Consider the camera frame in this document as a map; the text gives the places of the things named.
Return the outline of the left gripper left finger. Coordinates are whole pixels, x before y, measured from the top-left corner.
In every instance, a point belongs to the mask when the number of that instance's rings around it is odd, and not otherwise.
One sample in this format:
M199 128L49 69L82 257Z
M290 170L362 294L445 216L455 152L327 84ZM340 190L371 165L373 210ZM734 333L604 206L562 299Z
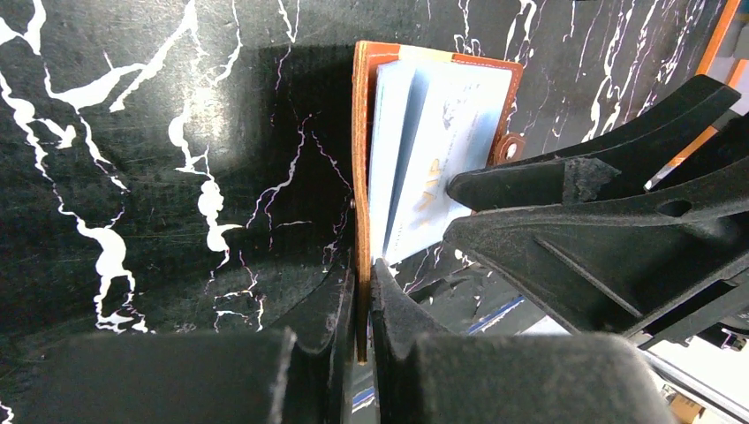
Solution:
M352 254L269 326L116 336L66 331L1 369L5 423L346 423L357 276Z

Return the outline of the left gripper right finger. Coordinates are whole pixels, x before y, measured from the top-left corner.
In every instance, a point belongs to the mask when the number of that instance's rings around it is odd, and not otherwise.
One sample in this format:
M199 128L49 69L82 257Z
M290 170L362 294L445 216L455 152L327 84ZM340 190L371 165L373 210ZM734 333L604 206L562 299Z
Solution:
M671 423L640 352L600 333L450 332L372 268L375 386L382 423Z

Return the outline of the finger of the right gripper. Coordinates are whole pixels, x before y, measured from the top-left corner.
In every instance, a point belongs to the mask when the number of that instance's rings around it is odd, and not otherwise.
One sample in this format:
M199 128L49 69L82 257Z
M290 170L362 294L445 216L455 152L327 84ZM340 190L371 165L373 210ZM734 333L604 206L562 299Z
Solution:
M590 141L461 173L447 194L481 212L631 197L741 98L697 75L632 121Z
M702 149L648 193L522 199L453 221L447 243L572 332L685 341L748 320L748 156Z

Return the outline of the white VIP credit card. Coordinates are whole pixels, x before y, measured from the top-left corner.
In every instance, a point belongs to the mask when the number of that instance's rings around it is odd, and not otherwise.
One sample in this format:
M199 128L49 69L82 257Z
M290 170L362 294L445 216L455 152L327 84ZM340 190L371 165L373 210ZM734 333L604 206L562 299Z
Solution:
M426 59L379 66L368 172L373 260L400 262L470 214L447 187L485 166L516 76L508 65Z

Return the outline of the orange leather card holder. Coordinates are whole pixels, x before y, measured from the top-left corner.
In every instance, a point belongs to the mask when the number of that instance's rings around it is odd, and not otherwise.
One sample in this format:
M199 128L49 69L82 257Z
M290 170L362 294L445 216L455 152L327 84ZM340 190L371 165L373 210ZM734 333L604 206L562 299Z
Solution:
M355 210L355 340L356 359L367 363L367 326L371 309L370 218L368 195L368 161L371 145L371 120L375 111L376 70L382 64L399 59L429 59L436 62L470 64L508 70L511 73L509 92L502 101L503 114L496 127L488 152L488 165L517 161L525 147L519 134L508 131L510 106L515 102L524 66L518 62L491 57L472 56L446 50L412 45L357 41L352 63L352 205Z

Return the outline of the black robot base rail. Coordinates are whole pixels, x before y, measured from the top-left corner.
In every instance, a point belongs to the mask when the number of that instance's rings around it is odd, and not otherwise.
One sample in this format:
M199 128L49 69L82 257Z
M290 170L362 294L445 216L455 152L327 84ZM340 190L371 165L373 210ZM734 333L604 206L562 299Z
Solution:
M406 266L396 265L389 272L407 297L454 332L472 336L569 334L497 274L479 265L452 272L437 271L426 265L408 271ZM645 357L658 389L669 385L716 416L699 419L699 423L748 422L747 408L691 378L663 357L651 352Z

